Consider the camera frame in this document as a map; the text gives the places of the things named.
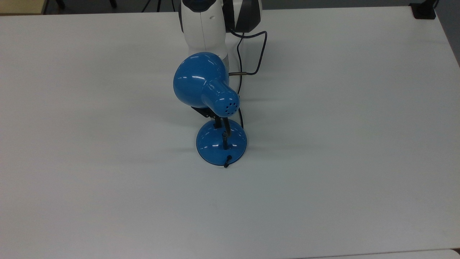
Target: black power cord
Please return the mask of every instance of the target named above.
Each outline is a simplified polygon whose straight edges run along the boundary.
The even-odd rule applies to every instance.
[[[241,44],[242,41],[243,41],[243,38],[240,38],[240,42],[236,46],[236,52],[238,52],[238,60],[240,61],[240,72],[243,72],[243,64],[241,62],[241,55],[240,55],[240,44]],[[242,81],[243,81],[243,75],[240,75],[240,83],[238,85],[238,91],[236,92],[238,94],[238,96],[240,95]],[[238,114],[240,115],[241,128],[244,129],[243,115],[241,114],[241,108],[238,108]]]
[[[245,35],[239,35],[239,34],[236,34],[234,31],[232,31],[231,29],[227,28],[229,30],[229,32],[233,35],[235,35],[236,37],[239,37],[241,39],[251,39],[251,38],[255,38],[257,36],[260,36],[262,34],[265,35],[265,38],[264,38],[264,44],[262,45],[262,50],[260,51],[260,58],[259,58],[259,63],[257,64],[257,69],[255,72],[231,72],[229,73],[229,76],[245,76],[245,75],[255,75],[257,74],[257,72],[259,71],[259,68],[260,68],[260,63],[262,63],[262,57],[264,56],[264,50],[265,50],[265,45],[267,44],[267,37],[268,37],[268,34],[266,31],[261,31],[259,33],[256,33],[254,35],[249,35],[249,36],[245,36]],[[238,57],[240,59],[240,63],[241,63],[241,55],[240,55],[240,51],[239,51],[239,48],[237,47],[236,48],[237,52],[238,52]]]
[[[240,38],[240,42],[236,46],[236,52],[238,53],[238,61],[240,62],[240,71],[239,72],[231,72],[231,73],[229,73],[229,76],[240,76],[240,83],[238,85],[238,91],[236,92],[238,95],[240,95],[243,76],[244,75],[255,75],[259,71],[260,64],[262,63],[262,57],[264,56],[265,45],[267,44],[268,34],[267,34],[266,31],[261,31],[259,33],[254,34],[254,35],[245,36],[244,33],[242,35],[239,35],[239,34],[236,34],[234,31],[232,31],[231,29],[229,29],[229,28],[227,28],[227,29],[231,34],[233,34],[236,37]],[[242,61],[241,61],[241,53],[240,53],[241,42],[243,41],[243,39],[255,38],[255,37],[260,36],[262,34],[265,35],[265,38],[264,38],[264,44],[262,46],[262,50],[260,51],[260,58],[259,58],[259,63],[257,64],[257,69],[256,69],[255,72],[252,72],[252,73],[251,72],[243,72],[243,66],[242,66]],[[238,108],[238,114],[240,115],[241,128],[244,128],[243,115],[241,113],[241,108]]]

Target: white robot body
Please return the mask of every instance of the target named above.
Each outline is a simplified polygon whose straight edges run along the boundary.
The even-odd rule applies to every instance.
[[[181,5],[184,21],[182,27],[185,41],[189,45],[189,56],[199,52],[211,52],[224,60],[228,52],[225,45],[226,32],[222,0],[217,0],[204,12],[194,12],[183,2]]]

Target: black object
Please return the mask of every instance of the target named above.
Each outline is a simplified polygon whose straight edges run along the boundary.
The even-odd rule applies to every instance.
[[[109,1],[110,1],[110,5],[112,6],[112,8],[117,7],[116,0],[109,0]],[[65,4],[63,0],[56,0],[56,3],[61,10],[65,9]]]
[[[204,12],[209,9],[216,0],[183,0],[184,6],[193,12]]]
[[[156,5],[156,12],[160,12],[161,0],[158,0],[158,5]]]
[[[229,144],[227,142],[227,133],[225,131],[222,133],[222,147],[224,148],[224,150],[229,149]]]
[[[235,35],[236,37],[242,38],[242,39],[251,39],[251,38],[255,38],[257,36],[260,36],[262,34],[265,34],[264,44],[262,45],[262,50],[260,51],[260,58],[259,58],[259,63],[257,64],[256,71],[255,72],[231,72],[231,73],[229,73],[229,76],[245,76],[245,75],[252,76],[252,75],[257,74],[257,72],[259,71],[259,68],[260,68],[260,64],[262,63],[262,57],[264,56],[265,45],[267,44],[267,37],[268,37],[267,32],[266,31],[261,31],[259,33],[254,34],[254,35],[245,36],[245,35],[236,34],[230,28],[227,28],[227,30],[229,30],[231,34]],[[238,52],[238,57],[241,60],[240,50],[239,50],[238,47],[236,47],[236,51]]]
[[[260,23],[259,0],[243,0],[237,21],[235,21],[233,0],[224,0],[222,11],[225,26],[235,32],[250,32]]]
[[[56,0],[56,3],[61,10],[65,9],[65,4],[63,0]]]
[[[227,137],[231,137],[230,123],[228,118],[222,118],[224,121],[225,132],[227,132]]]
[[[230,159],[232,159],[232,157],[231,157],[230,155],[227,156],[227,160],[225,161],[224,168],[229,167],[229,161],[230,161]]]
[[[142,11],[141,11],[141,12],[144,12],[144,11],[145,11],[145,9],[146,9],[146,8],[147,8],[147,6],[149,5],[149,3],[150,3],[150,0],[148,0],[148,1],[147,1],[147,3],[145,4],[145,6],[144,6],[144,8],[142,9]]]
[[[434,12],[435,3],[437,0],[426,0],[421,4],[411,3],[412,13],[415,19],[434,20],[436,13]]]

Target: floor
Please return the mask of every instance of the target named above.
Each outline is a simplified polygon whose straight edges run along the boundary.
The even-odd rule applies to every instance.
[[[55,0],[47,0],[45,14],[75,13],[112,13],[112,12],[173,12],[180,0],[116,0],[118,7],[112,8],[109,0],[63,0],[66,4],[60,10]],[[420,3],[421,0],[262,0],[264,9],[295,9],[295,8],[331,8],[331,7],[364,7],[364,6],[408,6],[409,3]],[[460,0],[440,0],[436,8],[437,15],[452,50],[460,64]]]

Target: cable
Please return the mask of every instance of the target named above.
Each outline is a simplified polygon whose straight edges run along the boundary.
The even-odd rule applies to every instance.
[[[144,8],[142,9],[142,12],[144,12],[144,11],[145,11],[145,9],[146,9],[146,8],[147,8],[147,6],[149,5],[149,3],[150,3],[150,0],[148,0],[148,1],[147,1],[147,4],[145,4]]]
[[[238,60],[240,61],[240,72],[243,72],[243,64],[241,62],[241,55],[240,55],[240,44],[243,41],[243,38],[240,39],[240,42],[236,46],[236,52],[238,53]],[[243,81],[243,75],[240,75],[240,85],[238,86],[238,91],[236,92],[238,95],[240,95],[240,90],[241,90],[241,82]]]
[[[244,126],[243,126],[243,116],[241,115],[241,109],[238,108],[238,113],[240,114],[240,124],[241,124],[241,128],[244,129]]]
[[[235,35],[236,37],[239,37],[239,38],[242,38],[242,39],[251,39],[251,38],[255,38],[257,36],[260,36],[262,34],[265,34],[265,39],[264,39],[264,44],[262,46],[262,51],[260,51],[260,58],[259,58],[259,63],[257,64],[257,69],[255,72],[232,72],[232,73],[229,73],[229,76],[245,76],[245,75],[255,75],[257,74],[257,72],[259,71],[259,68],[260,68],[260,63],[262,63],[262,57],[264,55],[264,50],[265,50],[265,45],[267,44],[267,37],[268,37],[268,34],[266,31],[261,31],[259,33],[256,33],[254,35],[249,35],[249,36],[244,36],[244,35],[239,35],[239,34],[236,34],[234,31],[232,31],[231,29],[227,28],[231,34]]]

